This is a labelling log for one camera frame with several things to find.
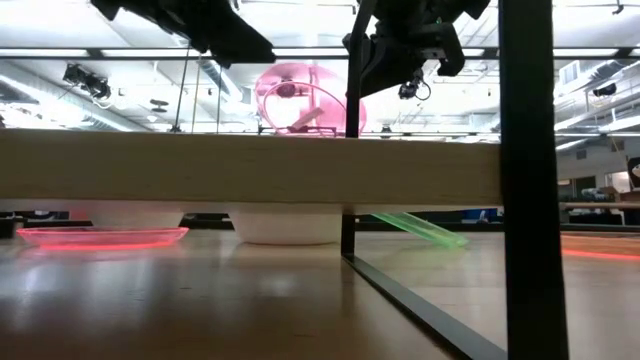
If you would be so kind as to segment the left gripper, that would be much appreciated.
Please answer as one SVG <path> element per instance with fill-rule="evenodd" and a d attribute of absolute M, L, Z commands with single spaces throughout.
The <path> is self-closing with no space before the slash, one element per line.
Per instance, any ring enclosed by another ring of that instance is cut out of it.
<path fill-rule="evenodd" d="M 121 9 L 188 40 L 200 53 L 210 52 L 221 65 L 274 63 L 272 43 L 245 22 L 228 0 L 90 0 L 106 19 Z"/>

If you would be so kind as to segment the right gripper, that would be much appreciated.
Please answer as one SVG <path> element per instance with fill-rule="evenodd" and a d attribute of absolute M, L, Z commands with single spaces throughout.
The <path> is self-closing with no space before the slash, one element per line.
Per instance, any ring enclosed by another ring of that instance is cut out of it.
<path fill-rule="evenodd" d="M 376 32 L 363 43 L 360 95 L 411 80 L 415 69 L 430 59 L 440 62 L 440 76 L 456 76 L 465 56 L 454 22 L 464 14 L 477 20 L 488 6 L 489 0 L 379 0 Z M 357 36 L 347 33 L 342 45 L 354 56 Z"/>

